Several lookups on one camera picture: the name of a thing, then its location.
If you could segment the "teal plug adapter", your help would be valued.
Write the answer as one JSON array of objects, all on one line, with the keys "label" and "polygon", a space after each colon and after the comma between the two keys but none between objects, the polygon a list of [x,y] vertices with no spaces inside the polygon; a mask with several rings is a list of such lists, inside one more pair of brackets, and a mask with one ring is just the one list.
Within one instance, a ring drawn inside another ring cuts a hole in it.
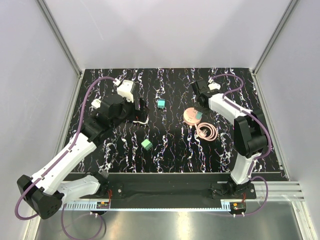
[{"label": "teal plug adapter", "polygon": [[195,118],[196,118],[197,120],[201,120],[201,119],[202,119],[202,116],[203,116],[203,113],[198,111],[198,112],[196,113],[196,115],[195,115]]}]

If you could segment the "pink round power socket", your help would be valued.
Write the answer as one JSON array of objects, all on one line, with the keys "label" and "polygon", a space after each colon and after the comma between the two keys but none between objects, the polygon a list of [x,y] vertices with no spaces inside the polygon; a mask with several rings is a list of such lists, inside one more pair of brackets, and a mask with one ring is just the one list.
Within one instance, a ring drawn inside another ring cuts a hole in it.
[{"label": "pink round power socket", "polygon": [[183,112],[183,121],[189,126],[195,126],[201,122],[196,119],[196,113],[199,112],[194,107],[189,107]]}]

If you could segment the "green USB charger cube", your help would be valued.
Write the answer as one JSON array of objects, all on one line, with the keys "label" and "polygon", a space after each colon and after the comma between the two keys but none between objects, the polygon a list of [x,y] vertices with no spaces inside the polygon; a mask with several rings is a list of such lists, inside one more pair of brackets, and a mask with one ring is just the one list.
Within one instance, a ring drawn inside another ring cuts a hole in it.
[{"label": "green USB charger cube", "polygon": [[152,144],[148,139],[145,139],[145,140],[141,143],[141,146],[142,146],[146,151],[148,151],[150,148],[152,148],[153,144]]}]

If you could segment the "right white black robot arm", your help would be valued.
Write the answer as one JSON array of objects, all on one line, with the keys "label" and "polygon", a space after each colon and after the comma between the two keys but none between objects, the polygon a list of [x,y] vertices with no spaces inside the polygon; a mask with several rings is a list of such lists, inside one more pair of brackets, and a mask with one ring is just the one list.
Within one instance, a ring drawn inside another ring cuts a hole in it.
[{"label": "right white black robot arm", "polygon": [[250,190],[254,179],[252,172],[257,161],[269,155],[272,141],[267,129],[262,110],[252,111],[235,103],[227,94],[220,91],[217,83],[208,84],[198,80],[191,84],[200,112],[213,111],[228,120],[233,126],[233,143],[237,158],[230,177],[221,187],[212,186],[210,190],[215,197],[239,198]]}]

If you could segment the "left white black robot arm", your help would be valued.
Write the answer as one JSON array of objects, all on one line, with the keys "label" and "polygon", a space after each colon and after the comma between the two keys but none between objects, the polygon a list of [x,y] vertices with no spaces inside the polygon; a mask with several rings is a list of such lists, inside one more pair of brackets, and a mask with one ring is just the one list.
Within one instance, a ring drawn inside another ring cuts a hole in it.
[{"label": "left white black robot arm", "polygon": [[125,122],[146,122],[149,109],[143,98],[130,101],[119,94],[109,95],[91,103],[92,114],[84,120],[70,142],[46,166],[32,176],[17,180],[25,201],[41,219],[52,217],[64,204],[85,196],[103,198],[108,193],[108,173],[93,172],[64,183],[66,176],[86,156],[94,152],[114,129]]}]

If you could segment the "blue plug adapter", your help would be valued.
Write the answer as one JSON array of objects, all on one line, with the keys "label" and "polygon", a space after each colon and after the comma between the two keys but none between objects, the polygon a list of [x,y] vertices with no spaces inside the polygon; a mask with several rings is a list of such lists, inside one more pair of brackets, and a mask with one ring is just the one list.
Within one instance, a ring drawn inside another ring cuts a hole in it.
[{"label": "blue plug adapter", "polygon": [[157,100],[157,108],[164,109],[166,107],[166,101],[164,99]]}]

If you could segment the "white power strip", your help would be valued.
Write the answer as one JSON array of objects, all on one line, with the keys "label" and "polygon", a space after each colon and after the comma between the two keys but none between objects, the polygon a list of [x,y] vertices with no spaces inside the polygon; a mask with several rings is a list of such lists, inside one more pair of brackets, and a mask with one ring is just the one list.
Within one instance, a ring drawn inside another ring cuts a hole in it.
[{"label": "white power strip", "polygon": [[92,106],[94,109],[98,109],[98,108],[100,108],[101,103],[102,103],[102,101],[101,101],[100,99],[94,99],[94,100],[91,102],[91,106]]}]

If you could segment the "black marbled table mat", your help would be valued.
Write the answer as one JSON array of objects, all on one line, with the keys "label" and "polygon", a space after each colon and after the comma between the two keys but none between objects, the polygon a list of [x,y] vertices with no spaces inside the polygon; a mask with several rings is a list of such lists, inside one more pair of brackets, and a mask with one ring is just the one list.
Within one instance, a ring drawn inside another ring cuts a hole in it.
[{"label": "black marbled table mat", "polygon": [[[71,113],[66,142],[76,133],[87,89],[97,78],[107,76],[136,83],[139,95],[150,110],[149,120],[146,125],[126,122],[117,127],[111,138],[74,168],[78,173],[227,173],[237,158],[233,127],[216,112],[205,114],[202,121],[214,125],[218,131],[216,140],[206,141],[197,136],[194,127],[184,123],[185,109],[195,103],[191,83],[213,79],[223,92],[237,89],[228,97],[240,106],[254,111],[261,108],[248,68],[86,69]],[[165,100],[164,109],[157,107],[158,99]],[[149,150],[141,145],[145,139],[152,143]]]}]

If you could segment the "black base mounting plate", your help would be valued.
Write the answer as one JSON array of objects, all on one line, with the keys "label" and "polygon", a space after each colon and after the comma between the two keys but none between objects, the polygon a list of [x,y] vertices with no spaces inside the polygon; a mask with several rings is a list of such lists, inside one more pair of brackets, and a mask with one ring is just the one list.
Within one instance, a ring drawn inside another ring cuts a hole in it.
[{"label": "black base mounting plate", "polygon": [[231,193],[228,173],[110,173],[111,208],[137,210],[213,209],[221,200],[254,200],[250,183],[245,192]]}]

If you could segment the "left aluminium frame post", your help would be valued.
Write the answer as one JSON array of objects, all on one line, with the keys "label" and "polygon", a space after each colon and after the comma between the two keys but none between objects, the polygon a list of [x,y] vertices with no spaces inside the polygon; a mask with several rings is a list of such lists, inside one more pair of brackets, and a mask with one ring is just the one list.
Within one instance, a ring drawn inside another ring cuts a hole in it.
[{"label": "left aluminium frame post", "polygon": [[77,64],[70,48],[67,45],[67,42],[65,41],[58,24],[55,21],[55,18],[53,14],[51,13],[47,3],[45,0],[35,0],[37,3],[41,13],[43,14],[45,20],[47,21],[49,28],[51,29],[54,37],[56,38],[61,50],[63,51],[66,59],[68,60],[71,68],[73,69],[74,73],[76,74],[77,77],[81,76],[82,70]]}]

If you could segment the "aluminium frame post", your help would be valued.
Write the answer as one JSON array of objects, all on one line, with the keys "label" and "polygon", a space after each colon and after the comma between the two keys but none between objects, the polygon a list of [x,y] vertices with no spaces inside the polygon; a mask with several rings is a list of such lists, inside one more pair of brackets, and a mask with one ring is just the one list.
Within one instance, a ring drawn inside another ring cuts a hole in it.
[{"label": "aluminium frame post", "polygon": [[76,74],[77,77],[81,76],[82,70],[77,64],[70,48],[67,45],[67,42],[65,41],[58,24],[55,21],[55,18],[53,14],[51,13],[47,3],[45,0],[35,0],[37,3],[41,13],[43,14],[45,20],[47,21],[49,28],[51,29],[54,37],[56,38],[61,50],[63,51],[66,59],[68,60],[71,68],[73,69],[74,73]]},{"label": "aluminium frame post", "polygon": [[252,73],[257,75],[259,70],[261,69],[263,63],[265,62],[267,56],[269,55],[270,51],[272,50],[273,46],[275,45],[277,39],[279,38],[281,32],[285,28],[288,20],[290,19],[291,15],[293,14],[295,8],[299,4],[299,0],[290,0],[284,13],[282,14],[278,24],[276,25],[270,39],[268,40],[260,58],[258,59],[256,65],[252,69]]}]

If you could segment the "right aluminium frame post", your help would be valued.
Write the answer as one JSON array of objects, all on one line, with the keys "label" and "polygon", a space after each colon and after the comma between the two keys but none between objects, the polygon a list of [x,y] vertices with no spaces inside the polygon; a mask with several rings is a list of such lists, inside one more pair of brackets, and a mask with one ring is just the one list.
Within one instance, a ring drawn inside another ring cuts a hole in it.
[{"label": "right aluminium frame post", "polygon": [[270,39],[268,40],[260,58],[258,59],[256,65],[252,69],[252,73],[257,75],[259,70],[261,69],[263,63],[265,62],[267,56],[269,55],[270,51],[272,50],[273,46],[275,45],[277,39],[279,38],[281,32],[285,28],[288,20],[290,19],[291,15],[293,14],[295,8],[299,4],[299,0],[290,0],[284,13],[282,14],[278,24],[276,25]]}]

